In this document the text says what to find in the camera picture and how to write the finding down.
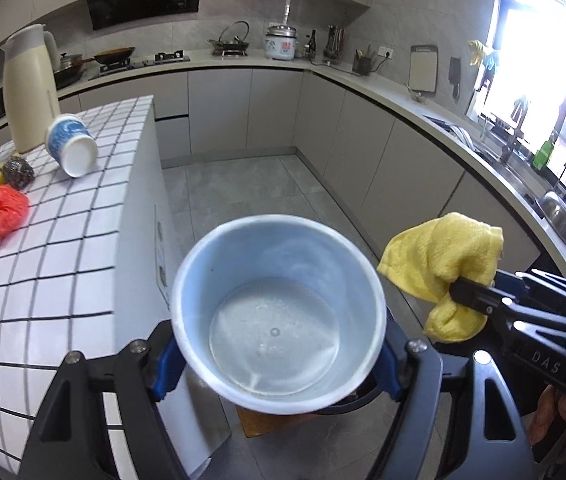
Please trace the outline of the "person right hand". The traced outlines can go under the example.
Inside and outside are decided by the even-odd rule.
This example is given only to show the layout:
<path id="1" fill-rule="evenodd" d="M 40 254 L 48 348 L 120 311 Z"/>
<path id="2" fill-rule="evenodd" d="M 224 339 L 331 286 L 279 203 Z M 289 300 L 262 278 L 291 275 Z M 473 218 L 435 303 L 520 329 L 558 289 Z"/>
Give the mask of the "person right hand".
<path id="1" fill-rule="evenodd" d="M 531 445 L 538 444 L 548 434 L 551 424 L 557 417 L 566 423 L 566 394 L 548 385 L 541 393 L 537 410 L 527 429 Z"/>

